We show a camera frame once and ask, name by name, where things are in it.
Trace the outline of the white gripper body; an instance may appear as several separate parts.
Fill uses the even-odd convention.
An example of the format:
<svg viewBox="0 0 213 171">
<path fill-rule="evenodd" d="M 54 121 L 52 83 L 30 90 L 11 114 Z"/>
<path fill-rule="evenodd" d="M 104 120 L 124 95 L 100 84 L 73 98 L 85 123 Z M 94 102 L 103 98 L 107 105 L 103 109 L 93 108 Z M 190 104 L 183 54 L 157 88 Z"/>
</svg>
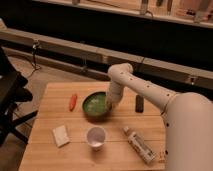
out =
<svg viewBox="0 0 213 171">
<path fill-rule="evenodd" d="M 122 89 L 117 87 L 109 87 L 106 93 L 106 108 L 113 110 L 122 99 Z"/>
</svg>

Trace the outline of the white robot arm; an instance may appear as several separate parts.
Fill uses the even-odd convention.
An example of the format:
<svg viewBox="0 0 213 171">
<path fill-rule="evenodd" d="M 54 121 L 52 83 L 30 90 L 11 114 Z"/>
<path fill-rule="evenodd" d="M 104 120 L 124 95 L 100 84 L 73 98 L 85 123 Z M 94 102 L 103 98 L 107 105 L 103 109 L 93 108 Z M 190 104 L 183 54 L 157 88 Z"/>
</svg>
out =
<svg viewBox="0 0 213 171">
<path fill-rule="evenodd" d="M 155 105 L 165 124 L 165 171 L 213 171 L 213 102 L 179 93 L 133 75 L 129 63 L 108 69 L 107 103 L 116 106 L 124 87 Z"/>
</svg>

